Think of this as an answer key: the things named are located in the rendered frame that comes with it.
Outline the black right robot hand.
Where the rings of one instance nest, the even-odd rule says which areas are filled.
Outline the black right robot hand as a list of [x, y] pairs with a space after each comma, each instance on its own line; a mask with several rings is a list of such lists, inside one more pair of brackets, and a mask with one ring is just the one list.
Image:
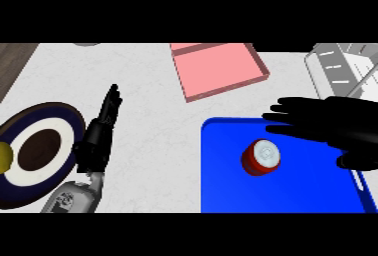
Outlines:
[[279, 122], [266, 127], [267, 132], [323, 142], [343, 150], [340, 168], [378, 170], [378, 102], [340, 96], [282, 97], [261, 117]]

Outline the blue tray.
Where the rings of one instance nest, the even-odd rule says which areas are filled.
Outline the blue tray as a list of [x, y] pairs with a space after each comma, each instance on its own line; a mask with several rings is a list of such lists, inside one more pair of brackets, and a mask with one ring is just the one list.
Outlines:
[[[378, 213], [363, 174], [341, 169], [343, 151], [266, 132], [261, 118], [211, 118], [201, 127], [201, 211], [208, 213]], [[242, 153], [257, 139], [281, 151], [278, 169], [250, 175]]]

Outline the pink tray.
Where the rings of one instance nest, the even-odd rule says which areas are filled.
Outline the pink tray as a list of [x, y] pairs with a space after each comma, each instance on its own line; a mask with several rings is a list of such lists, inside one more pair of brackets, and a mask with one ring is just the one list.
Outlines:
[[186, 102], [270, 76], [251, 43], [171, 43], [170, 49]]

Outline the dark blue and white plate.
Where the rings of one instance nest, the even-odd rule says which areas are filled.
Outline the dark blue and white plate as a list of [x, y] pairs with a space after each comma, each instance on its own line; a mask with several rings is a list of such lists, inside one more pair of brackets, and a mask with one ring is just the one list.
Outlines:
[[31, 106], [0, 125], [0, 142], [13, 150], [0, 174], [0, 209], [31, 204], [58, 187], [75, 165], [71, 148], [84, 130], [80, 111], [59, 102]]

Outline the yellow fruit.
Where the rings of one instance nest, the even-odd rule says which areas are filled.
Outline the yellow fruit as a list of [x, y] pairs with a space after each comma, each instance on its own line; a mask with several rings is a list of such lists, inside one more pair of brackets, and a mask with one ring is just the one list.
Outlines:
[[3, 174], [12, 166], [13, 150], [6, 142], [0, 142], [0, 174]]

